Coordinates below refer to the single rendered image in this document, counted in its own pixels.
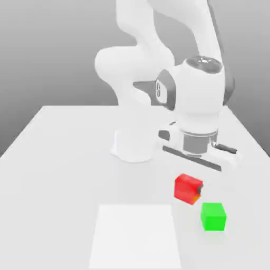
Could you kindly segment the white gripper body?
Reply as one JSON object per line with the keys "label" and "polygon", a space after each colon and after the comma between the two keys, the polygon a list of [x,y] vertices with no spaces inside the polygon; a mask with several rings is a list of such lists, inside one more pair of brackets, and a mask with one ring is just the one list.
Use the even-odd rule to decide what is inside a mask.
{"label": "white gripper body", "polygon": [[184,150],[183,147],[163,146],[162,149],[174,156],[219,172],[235,170],[243,158],[237,149],[225,145],[208,145],[204,153],[190,152]]}

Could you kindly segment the small red cube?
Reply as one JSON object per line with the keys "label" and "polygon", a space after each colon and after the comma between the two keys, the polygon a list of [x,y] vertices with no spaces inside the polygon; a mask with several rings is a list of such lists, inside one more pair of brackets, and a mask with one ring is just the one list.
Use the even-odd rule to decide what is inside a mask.
{"label": "small red cube", "polygon": [[201,180],[182,173],[175,180],[174,197],[193,205],[201,197],[197,194],[197,187],[201,183]]}

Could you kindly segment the small green cube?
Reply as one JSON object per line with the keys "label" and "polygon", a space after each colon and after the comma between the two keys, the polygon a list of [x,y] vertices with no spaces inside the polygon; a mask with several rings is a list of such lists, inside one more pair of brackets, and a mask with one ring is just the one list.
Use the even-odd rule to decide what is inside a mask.
{"label": "small green cube", "polygon": [[227,215],[220,202],[204,202],[200,219],[205,231],[224,231]]}

